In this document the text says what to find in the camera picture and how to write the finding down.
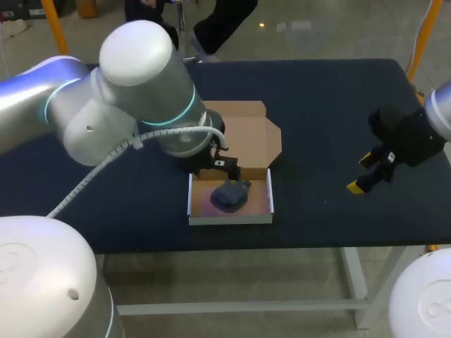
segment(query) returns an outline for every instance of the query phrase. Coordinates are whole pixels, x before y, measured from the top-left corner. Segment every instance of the box lid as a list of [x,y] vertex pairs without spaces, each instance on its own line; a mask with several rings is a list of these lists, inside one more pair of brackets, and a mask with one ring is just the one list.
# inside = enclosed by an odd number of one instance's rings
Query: box lid
[[228,151],[222,156],[238,158],[242,169],[264,169],[282,152],[279,127],[266,118],[261,101],[204,101],[221,114],[225,123]]

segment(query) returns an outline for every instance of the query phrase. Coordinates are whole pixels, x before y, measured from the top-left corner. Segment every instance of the person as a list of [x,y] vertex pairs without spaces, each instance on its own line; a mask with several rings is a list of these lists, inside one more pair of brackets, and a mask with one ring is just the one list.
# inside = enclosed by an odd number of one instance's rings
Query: person
[[[177,30],[161,14],[168,0],[125,0],[125,20],[149,20],[164,28],[178,49]],[[258,0],[216,0],[213,13],[193,28],[192,46],[199,59],[214,61],[214,54],[257,7]]]

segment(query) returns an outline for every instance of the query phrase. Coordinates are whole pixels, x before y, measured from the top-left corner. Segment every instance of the white metal frame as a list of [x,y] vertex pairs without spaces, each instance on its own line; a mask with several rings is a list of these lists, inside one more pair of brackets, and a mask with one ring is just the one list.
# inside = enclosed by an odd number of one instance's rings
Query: white metal frame
[[352,299],[318,301],[234,301],[211,303],[166,303],[120,305],[120,315],[161,315],[180,313],[222,313],[253,311],[356,310],[357,329],[369,329],[388,304],[393,285],[400,273],[424,252],[424,246],[396,246],[390,252],[374,286],[366,288],[356,248],[341,248]]

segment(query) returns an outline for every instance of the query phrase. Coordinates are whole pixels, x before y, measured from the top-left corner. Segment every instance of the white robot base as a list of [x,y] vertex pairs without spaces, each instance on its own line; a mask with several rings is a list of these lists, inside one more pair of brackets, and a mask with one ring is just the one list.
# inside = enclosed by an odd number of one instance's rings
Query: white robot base
[[124,338],[83,237],[58,220],[0,218],[0,337]]
[[388,315],[394,338],[451,337],[451,249],[407,267],[392,290]]

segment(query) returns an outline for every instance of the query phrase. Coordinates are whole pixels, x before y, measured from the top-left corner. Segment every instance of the shoe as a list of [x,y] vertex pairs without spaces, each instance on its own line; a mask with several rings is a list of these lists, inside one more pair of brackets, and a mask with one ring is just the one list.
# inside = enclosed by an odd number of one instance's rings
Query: shoe
[[192,32],[191,36],[191,45],[197,53],[197,60],[199,60],[199,62],[221,62],[219,57],[217,57],[215,54],[208,54],[204,51],[194,31]]
[[3,21],[1,24],[1,33],[3,39],[6,40],[9,37],[13,37],[28,28],[28,24],[20,19],[16,21]]

